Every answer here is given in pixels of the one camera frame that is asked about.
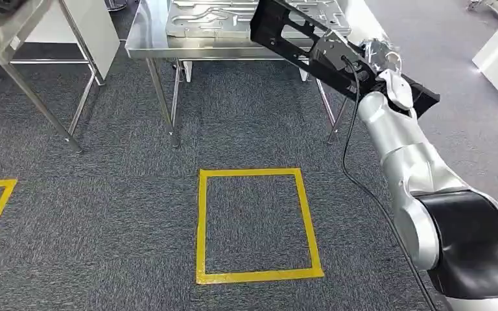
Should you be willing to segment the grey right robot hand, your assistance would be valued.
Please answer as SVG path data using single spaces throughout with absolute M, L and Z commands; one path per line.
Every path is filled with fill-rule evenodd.
M 359 47 L 363 50 L 363 57 L 374 72 L 372 80 L 377 80 L 379 75 L 389 69 L 402 76 L 402 58 L 398 47 L 389 41 L 373 38 L 364 40 Z

